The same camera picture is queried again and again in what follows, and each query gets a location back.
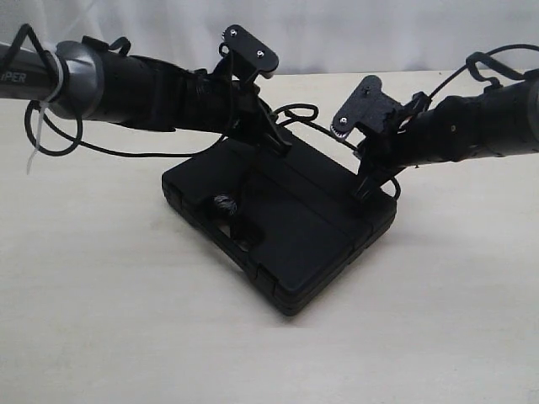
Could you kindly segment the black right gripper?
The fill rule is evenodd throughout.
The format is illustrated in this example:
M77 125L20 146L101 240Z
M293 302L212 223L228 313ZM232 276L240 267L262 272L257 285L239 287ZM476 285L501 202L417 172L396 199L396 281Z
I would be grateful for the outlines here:
M403 136L407 120L414 120L431 104L427 94L414 94L405 105L380 94L367 101L365 112L356 120L355 127L366 138L357 146L356 156L360 159L357 184L353 195L364 201L383 184L391 181L405 166L389 162L392 152L397 150L396 139Z

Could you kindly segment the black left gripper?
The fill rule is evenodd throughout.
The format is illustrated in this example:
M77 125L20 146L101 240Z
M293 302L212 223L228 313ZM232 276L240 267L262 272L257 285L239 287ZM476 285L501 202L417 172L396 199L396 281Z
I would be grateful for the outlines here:
M255 139L276 156L285 156L291 143L284 140L269 105L254 82L241 82L223 58L210 74L210 131L232 139Z

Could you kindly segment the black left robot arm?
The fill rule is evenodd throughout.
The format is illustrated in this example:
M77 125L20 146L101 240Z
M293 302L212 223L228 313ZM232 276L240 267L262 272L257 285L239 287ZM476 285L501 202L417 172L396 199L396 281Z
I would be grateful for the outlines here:
M219 52L212 71L186 70L132 54L125 37L112 43L84 37L47 50L23 25L1 47L1 95L27 102L24 129L38 152L45 148L32 127L33 113L77 126L99 121L133 130L210 132L285 155L291 145L255 82L273 74L277 55L242 30Z

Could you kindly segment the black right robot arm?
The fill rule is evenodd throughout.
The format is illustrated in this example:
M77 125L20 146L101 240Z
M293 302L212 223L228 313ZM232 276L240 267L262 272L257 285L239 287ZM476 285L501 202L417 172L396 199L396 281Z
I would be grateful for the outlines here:
M538 81L448 96L404 130L368 141L355 197L367 199L406 167L538 152Z

